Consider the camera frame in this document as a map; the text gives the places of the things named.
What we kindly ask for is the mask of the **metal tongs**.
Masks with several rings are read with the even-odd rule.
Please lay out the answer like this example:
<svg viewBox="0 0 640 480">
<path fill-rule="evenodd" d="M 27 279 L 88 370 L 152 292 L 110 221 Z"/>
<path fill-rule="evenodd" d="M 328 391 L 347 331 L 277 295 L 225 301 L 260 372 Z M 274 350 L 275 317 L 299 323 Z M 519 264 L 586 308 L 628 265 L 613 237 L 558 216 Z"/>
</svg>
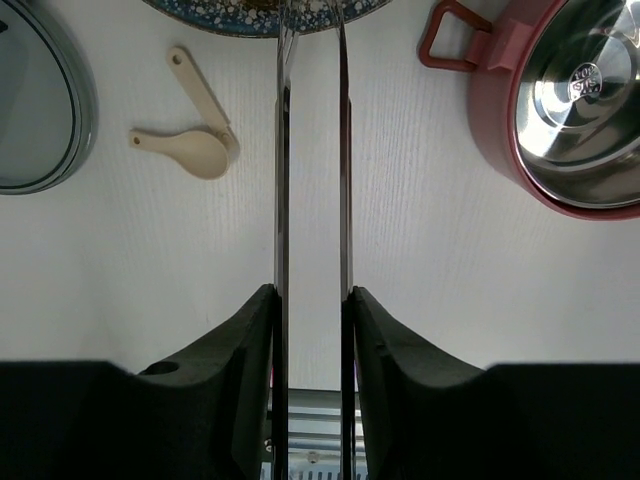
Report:
<svg viewBox="0 0 640 480">
<path fill-rule="evenodd" d="M 353 283 L 352 103 L 345 19 L 339 1 L 328 3 L 339 48 L 340 164 L 340 474 L 356 477 L 355 334 L 349 299 Z M 272 477 L 289 477 L 289 244 L 290 244 L 290 100 L 291 70 L 299 39 L 292 1 L 279 5 L 277 97 L 275 104 L 275 221 L 273 319 Z"/>
</svg>

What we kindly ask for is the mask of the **pink lunch container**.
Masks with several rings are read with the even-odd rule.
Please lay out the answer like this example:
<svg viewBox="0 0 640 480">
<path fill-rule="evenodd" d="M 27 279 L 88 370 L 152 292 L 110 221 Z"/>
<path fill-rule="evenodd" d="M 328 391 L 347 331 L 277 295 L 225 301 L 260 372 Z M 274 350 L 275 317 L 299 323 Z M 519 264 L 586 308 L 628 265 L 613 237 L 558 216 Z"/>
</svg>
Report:
<svg viewBox="0 0 640 480">
<path fill-rule="evenodd" d="M 439 1 L 417 49 L 469 76 L 485 160 L 545 206 L 594 221 L 639 214 L 639 5 L 511 1 L 489 21 Z"/>
</svg>

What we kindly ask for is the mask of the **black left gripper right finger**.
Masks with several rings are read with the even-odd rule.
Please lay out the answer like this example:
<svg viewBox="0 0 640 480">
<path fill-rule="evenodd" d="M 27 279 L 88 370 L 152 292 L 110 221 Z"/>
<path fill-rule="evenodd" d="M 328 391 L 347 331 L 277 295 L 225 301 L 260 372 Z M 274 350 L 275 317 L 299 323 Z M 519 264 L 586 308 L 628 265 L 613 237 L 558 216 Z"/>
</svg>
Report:
<svg viewBox="0 0 640 480">
<path fill-rule="evenodd" d="M 349 299 L 373 479 L 635 479 L 635 363 L 470 365 Z"/>
</svg>

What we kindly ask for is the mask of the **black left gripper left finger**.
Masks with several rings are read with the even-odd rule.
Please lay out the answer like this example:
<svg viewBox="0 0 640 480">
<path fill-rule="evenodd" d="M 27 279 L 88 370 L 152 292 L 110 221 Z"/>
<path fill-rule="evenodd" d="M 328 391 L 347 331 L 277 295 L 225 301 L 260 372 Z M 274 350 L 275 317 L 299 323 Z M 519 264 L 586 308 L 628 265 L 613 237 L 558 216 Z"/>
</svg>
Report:
<svg viewBox="0 0 640 480">
<path fill-rule="evenodd" d="M 275 289 L 133 374 L 107 361 L 1 366 L 5 479 L 256 479 Z"/>
</svg>

